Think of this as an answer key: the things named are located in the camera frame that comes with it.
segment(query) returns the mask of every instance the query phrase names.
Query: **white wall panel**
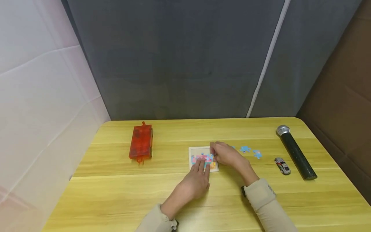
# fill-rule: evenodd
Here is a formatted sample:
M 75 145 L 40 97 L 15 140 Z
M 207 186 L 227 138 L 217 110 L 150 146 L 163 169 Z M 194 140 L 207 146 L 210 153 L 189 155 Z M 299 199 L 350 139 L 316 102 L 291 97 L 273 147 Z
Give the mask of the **white wall panel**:
M 0 228 L 40 231 L 109 120 L 59 0 L 0 2 Z

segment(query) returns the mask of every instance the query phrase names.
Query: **hand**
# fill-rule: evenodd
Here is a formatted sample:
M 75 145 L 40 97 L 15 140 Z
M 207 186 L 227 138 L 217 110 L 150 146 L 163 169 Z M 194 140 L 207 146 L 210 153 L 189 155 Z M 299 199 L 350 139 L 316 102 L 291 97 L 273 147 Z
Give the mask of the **hand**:
M 228 144 L 219 141 L 211 142 L 210 153 L 214 154 L 215 161 L 229 165 L 240 173 L 246 186 L 259 180 L 250 162 Z
M 168 216 L 169 220 L 173 220 L 177 212 L 187 203 L 202 197 L 208 191 L 210 165 L 206 165 L 205 172 L 204 166 L 205 159 L 198 159 L 189 173 L 161 205 L 161 212 Z
M 210 153 L 214 154 L 214 161 L 236 168 L 242 161 L 246 160 L 233 147 L 225 142 L 216 141 L 210 143 Z
M 187 198 L 193 200 L 202 197 L 209 189 L 210 164 L 206 165 L 205 159 L 197 159 L 189 173 L 179 183 L 180 188 L 186 193 Z

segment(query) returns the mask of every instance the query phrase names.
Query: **red plastic toy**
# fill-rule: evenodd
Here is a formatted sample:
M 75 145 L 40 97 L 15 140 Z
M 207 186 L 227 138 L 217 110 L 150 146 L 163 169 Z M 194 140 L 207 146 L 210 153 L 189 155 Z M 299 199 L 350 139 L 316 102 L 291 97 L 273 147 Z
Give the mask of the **red plastic toy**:
M 142 123 L 141 126 L 134 127 L 129 153 L 129 158 L 136 159 L 138 163 L 144 163 L 144 160 L 152 157 L 152 125 Z

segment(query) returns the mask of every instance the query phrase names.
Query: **toy car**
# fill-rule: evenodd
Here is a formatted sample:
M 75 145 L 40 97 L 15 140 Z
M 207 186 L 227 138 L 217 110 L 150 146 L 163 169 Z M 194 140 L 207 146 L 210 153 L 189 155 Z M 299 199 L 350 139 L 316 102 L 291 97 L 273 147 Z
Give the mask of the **toy car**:
M 288 175 L 288 174 L 291 173 L 291 170 L 289 169 L 289 166 L 287 166 L 286 162 L 282 158 L 280 158 L 280 157 L 275 158 L 275 163 L 277 164 L 277 166 L 281 170 L 282 174 Z

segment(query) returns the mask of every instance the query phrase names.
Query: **microphone grille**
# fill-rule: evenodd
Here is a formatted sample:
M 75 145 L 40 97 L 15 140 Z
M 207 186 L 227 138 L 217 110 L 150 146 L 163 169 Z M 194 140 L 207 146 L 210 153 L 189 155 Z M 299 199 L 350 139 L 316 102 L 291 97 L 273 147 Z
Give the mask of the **microphone grille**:
M 286 125 L 280 125 L 279 127 L 277 127 L 276 132 L 279 136 L 281 136 L 284 133 L 290 133 L 290 128 Z

